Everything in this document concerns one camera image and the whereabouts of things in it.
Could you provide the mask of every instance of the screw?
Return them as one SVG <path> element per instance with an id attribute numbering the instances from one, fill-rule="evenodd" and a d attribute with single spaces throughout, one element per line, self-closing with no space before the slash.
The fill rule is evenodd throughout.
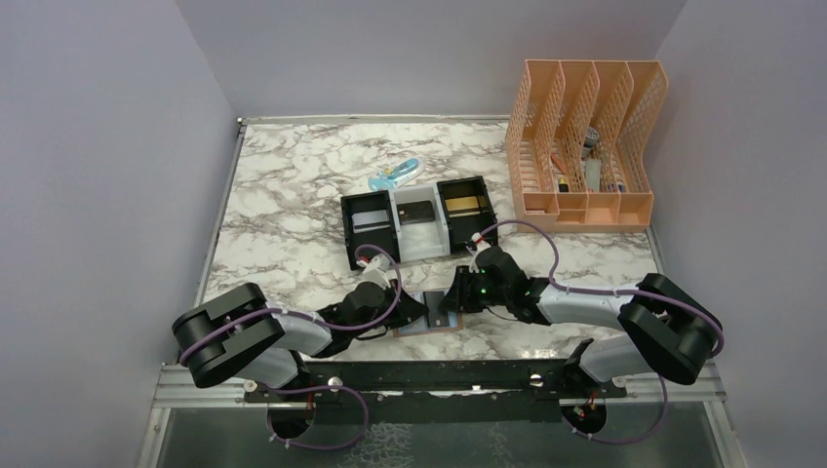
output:
<path id="1" fill-rule="evenodd" d="M 542 387 L 542 375 L 533 373 L 532 376 L 529 377 L 529 385 L 532 387 Z"/>
<path id="2" fill-rule="evenodd" d="M 336 377 L 336 376 L 333 376 L 333 377 L 330 378 L 330 380 L 328 380 L 328 385 L 341 386 L 341 384 L 342 384 L 341 379 Z M 334 388 L 334 389 L 331 389 L 331 391 L 336 393 L 336 392 L 338 392 L 338 389 Z"/>

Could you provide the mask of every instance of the black cable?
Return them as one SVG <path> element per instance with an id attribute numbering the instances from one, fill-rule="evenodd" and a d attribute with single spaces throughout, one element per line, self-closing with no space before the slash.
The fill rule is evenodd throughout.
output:
<path id="1" fill-rule="evenodd" d="M 356 336 L 356 339 L 359 341 L 370 341 L 372 339 L 382 338 L 383 336 L 387 335 L 390 329 L 385 327 L 385 331 L 379 334 L 372 334 L 371 336 Z"/>
<path id="2" fill-rule="evenodd" d="M 492 313 L 492 315 L 494 315 L 497 319 L 501 319 L 501 320 L 504 320 L 504 321 L 506 321 L 506 322 L 520 322 L 520 321 L 519 321 L 519 320 L 517 320 L 517 319 L 506 319 L 505 317 L 502 317 L 501 315 L 497 315 L 497 314 L 495 314 L 495 313 L 494 313 L 494 311 L 492 311 L 492 310 L 491 310 L 491 308 L 490 308 L 490 307 L 486 307 L 486 310 L 488 310 L 489 312 L 491 312 L 491 313 Z"/>

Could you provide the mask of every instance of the orange basket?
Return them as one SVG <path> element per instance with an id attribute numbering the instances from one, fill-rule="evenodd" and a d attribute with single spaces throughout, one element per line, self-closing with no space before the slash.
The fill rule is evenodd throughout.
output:
<path id="1" fill-rule="evenodd" d="M 517 218 L 547 231 L 645 230 L 654 196 L 643 152 L 667 86 L 657 61 L 526 60 L 505 136 Z M 581 160 L 589 127 L 600 134 L 589 155 L 599 191 L 587 190 Z"/>

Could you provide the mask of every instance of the marble tabletop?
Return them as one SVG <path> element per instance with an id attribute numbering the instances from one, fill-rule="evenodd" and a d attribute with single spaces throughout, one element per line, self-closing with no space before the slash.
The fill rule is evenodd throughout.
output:
<path id="1" fill-rule="evenodd" d="M 316 310 L 341 301 L 360 281 L 344 249 L 339 197 L 368 192 L 379 169 L 411 157 L 425 171 L 413 183 L 483 176 L 497 218 L 514 206 L 504 141 L 507 124 L 417 123 L 251 125 L 227 202 L 206 299 L 243 283 L 261 286 L 270 304 Z M 646 234 L 556 234 L 557 278 L 572 285 L 637 282 L 656 271 Z M 500 245 L 531 275 L 547 274 L 552 250 L 536 234 L 499 228 Z M 446 288 L 459 255 L 402 264 L 407 291 Z M 499 315 L 508 317 L 502 308 Z M 584 337 L 616 331 L 586 325 L 552 327 L 467 315 L 464 329 L 353 341 L 331 360 L 453 360 L 566 357 Z"/>

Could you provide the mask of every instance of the wall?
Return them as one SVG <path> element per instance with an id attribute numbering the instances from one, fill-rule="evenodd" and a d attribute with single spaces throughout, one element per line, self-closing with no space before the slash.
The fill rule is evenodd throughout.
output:
<path id="1" fill-rule="evenodd" d="M 652 59 L 685 0 L 177 0 L 236 113 L 508 114 L 523 59 Z"/>
<path id="2" fill-rule="evenodd" d="M 4 1 L 0 63 L 2 465 L 132 466 L 235 114 L 172 1 Z"/>
<path id="3" fill-rule="evenodd" d="M 647 155 L 670 276 L 724 323 L 752 468 L 821 466 L 827 409 L 827 4 L 689 0 L 657 57 Z"/>

